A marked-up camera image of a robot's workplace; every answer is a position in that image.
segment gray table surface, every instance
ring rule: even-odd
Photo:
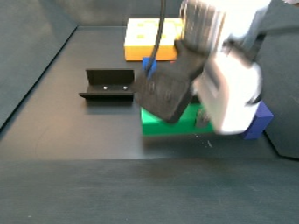
[[[80,27],[0,133],[0,159],[275,158],[261,136],[143,137],[140,108],[85,102],[87,68],[140,69],[124,60],[125,27]]]

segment black bracket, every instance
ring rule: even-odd
[[[79,93],[87,100],[105,102],[133,101],[131,84],[135,81],[132,69],[88,69],[88,90]]]
[[[168,123],[176,123],[192,100],[192,81],[201,74],[207,55],[192,52],[183,42],[173,42],[177,59],[159,65],[151,78],[141,72],[132,89],[135,101]]]

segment yellow block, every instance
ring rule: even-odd
[[[125,60],[143,60],[149,57],[157,33],[159,18],[129,18],[125,29]],[[163,36],[156,53],[156,60],[175,60],[173,40],[183,32],[183,21],[167,18],[163,24]]]

